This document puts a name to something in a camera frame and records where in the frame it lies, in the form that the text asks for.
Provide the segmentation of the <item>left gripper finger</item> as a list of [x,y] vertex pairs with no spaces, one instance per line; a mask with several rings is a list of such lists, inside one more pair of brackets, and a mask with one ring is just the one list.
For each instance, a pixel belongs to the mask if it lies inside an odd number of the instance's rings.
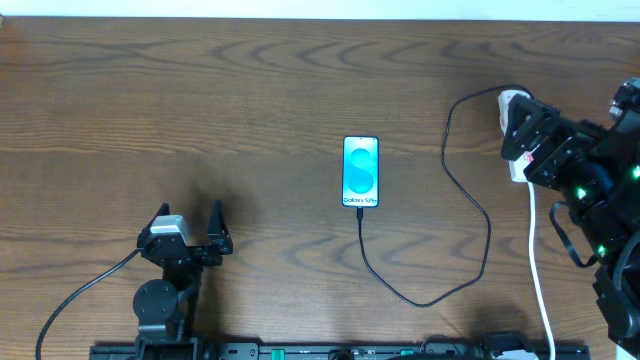
[[220,253],[232,252],[232,239],[223,217],[220,200],[215,200],[213,203],[206,234],[211,243],[218,247]]
[[150,234],[151,234],[151,226],[153,224],[153,222],[155,221],[155,219],[159,216],[165,216],[165,215],[169,215],[170,214],[170,207],[168,203],[163,203],[160,208],[158,209],[158,211],[156,212],[156,214],[151,218],[151,220],[149,221],[149,223],[140,231],[139,233],[139,239],[140,240],[146,240]]

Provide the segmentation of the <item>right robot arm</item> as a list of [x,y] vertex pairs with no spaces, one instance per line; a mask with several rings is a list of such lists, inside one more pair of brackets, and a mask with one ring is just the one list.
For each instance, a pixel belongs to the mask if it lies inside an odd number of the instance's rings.
[[526,179],[563,195],[572,222],[592,249],[593,288],[608,336],[639,355],[639,97],[617,93],[610,128],[573,122],[559,110],[517,94],[507,105],[501,155],[530,153]]

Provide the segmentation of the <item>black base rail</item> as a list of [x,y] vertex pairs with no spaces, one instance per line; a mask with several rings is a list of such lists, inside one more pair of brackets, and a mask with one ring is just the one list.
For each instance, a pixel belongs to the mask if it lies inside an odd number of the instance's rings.
[[203,360],[375,360],[375,359],[548,359],[542,346],[509,343],[504,349],[435,339],[424,345],[259,345],[220,343],[146,346],[101,345],[89,350],[90,360],[203,359]]

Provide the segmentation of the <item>white power strip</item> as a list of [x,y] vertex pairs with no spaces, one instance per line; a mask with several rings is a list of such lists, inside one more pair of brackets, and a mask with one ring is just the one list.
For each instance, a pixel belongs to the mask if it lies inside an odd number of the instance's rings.
[[[501,130],[503,132],[503,135],[507,134],[507,125],[508,125],[508,118],[507,118],[508,114],[507,114],[507,110],[506,109],[501,109],[500,110],[500,125],[501,125]],[[531,155],[530,152],[524,152],[517,160],[515,161],[508,161],[508,165],[509,165],[509,171],[510,171],[510,176],[511,176],[511,180],[513,182],[516,183],[526,183],[527,182],[527,178],[524,174],[524,169],[533,161],[533,157]]]

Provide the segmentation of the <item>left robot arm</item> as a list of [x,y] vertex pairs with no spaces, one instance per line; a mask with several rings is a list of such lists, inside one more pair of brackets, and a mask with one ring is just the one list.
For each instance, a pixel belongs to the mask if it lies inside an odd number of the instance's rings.
[[138,318],[137,359],[216,356],[215,347],[194,332],[193,323],[203,269],[221,265],[222,257],[233,253],[219,200],[213,203],[206,236],[206,244],[190,245],[184,217],[172,215],[166,203],[139,233],[136,249],[162,269],[162,277],[141,285],[133,299]]

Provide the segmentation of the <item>blue Galaxy smartphone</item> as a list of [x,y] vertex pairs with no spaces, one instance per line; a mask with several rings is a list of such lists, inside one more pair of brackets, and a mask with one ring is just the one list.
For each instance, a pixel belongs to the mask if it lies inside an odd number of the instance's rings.
[[379,139],[375,136],[346,136],[342,160],[342,205],[377,207],[380,192]]

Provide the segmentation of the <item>white USB charger adapter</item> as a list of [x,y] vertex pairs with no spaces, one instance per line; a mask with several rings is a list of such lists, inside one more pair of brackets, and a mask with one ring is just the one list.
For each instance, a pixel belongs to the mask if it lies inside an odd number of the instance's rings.
[[497,98],[500,114],[504,114],[508,112],[508,105],[510,101],[513,99],[513,97],[516,95],[522,95],[522,96],[525,96],[526,98],[530,97],[530,95],[527,92],[521,91],[521,90],[502,91]]

